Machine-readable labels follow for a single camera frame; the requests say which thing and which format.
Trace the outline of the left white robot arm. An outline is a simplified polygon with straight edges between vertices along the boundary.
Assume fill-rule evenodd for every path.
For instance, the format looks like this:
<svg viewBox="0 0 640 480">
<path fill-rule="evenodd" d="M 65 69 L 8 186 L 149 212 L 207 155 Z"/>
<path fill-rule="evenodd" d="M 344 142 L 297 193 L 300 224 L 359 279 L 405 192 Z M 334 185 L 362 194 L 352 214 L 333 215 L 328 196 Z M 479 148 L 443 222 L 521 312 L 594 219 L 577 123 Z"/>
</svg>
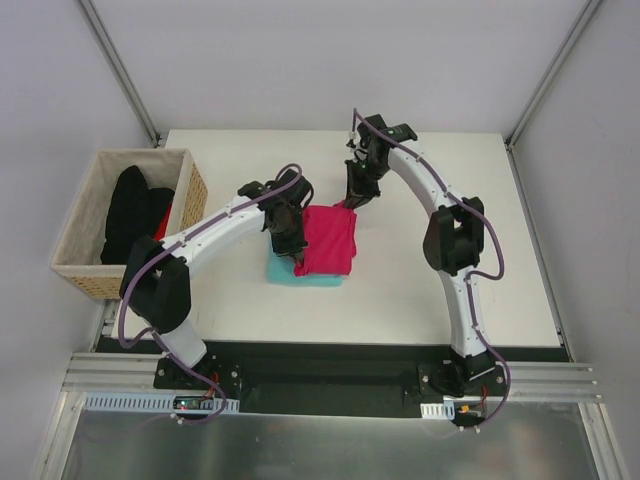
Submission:
<svg viewBox="0 0 640 480">
<path fill-rule="evenodd" d="M 124 339 L 126 313 L 147 324 L 147 332 L 178 364 L 176 375 L 188 388 L 204 387 L 211 377 L 207 348 L 190 321 L 191 280 L 218 255 L 246 238 L 267 232 L 274 254 L 297 264 L 308 247 L 303 210 L 313 187 L 299 165 L 288 164 L 265 183 L 252 181 L 213 215 L 161 240 L 145 235 L 131 250 L 120 286 L 118 336 Z"/>
</svg>

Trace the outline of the teal t-shirt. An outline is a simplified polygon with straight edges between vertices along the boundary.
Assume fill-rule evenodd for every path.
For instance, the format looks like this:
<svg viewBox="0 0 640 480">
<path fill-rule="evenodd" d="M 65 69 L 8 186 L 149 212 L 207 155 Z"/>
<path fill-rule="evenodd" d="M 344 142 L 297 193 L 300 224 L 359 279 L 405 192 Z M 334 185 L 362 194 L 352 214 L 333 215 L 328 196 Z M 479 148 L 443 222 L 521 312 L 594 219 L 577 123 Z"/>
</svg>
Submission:
<svg viewBox="0 0 640 480">
<path fill-rule="evenodd" d="M 289 257 L 278 257 L 268 250 L 266 278 L 270 284 L 287 287 L 339 287 L 343 278 L 336 275 L 310 274 L 298 277 L 294 274 L 294 262 Z"/>
</svg>

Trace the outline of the pink t-shirt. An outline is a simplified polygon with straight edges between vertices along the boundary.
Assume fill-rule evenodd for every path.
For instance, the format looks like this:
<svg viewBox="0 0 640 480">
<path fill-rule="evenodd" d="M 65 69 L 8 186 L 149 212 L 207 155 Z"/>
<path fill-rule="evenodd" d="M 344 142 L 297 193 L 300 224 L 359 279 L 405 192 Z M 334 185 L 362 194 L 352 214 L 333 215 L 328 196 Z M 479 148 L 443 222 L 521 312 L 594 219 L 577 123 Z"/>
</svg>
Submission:
<svg viewBox="0 0 640 480">
<path fill-rule="evenodd" d="M 357 255 L 356 225 L 355 211 L 341 203 L 307 207 L 303 212 L 307 247 L 304 258 L 294 266 L 294 275 L 349 276 Z"/>
</svg>

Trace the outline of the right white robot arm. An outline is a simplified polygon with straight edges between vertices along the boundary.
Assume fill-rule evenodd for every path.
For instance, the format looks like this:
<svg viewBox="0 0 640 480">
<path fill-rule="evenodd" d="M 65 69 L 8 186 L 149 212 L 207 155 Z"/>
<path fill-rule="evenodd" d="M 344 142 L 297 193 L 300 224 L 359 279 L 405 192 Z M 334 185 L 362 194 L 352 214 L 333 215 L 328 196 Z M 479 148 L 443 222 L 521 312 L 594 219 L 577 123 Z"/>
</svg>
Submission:
<svg viewBox="0 0 640 480">
<path fill-rule="evenodd" d="M 471 276 L 484 249 L 482 201 L 459 197 L 442 180 L 418 151 L 417 135 L 406 124 L 389 127 L 379 115 L 354 113 L 347 146 L 354 158 L 345 162 L 344 207 L 357 209 L 379 197 L 379 181 L 389 171 L 423 206 L 429 219 L 423 254 L 442 282 L 451 323 L 450 360 L 429 375 L 429 383 L 443 395 L 473 394 L 495 368 L 483 337 L 477 280 Z"/>
</svg>

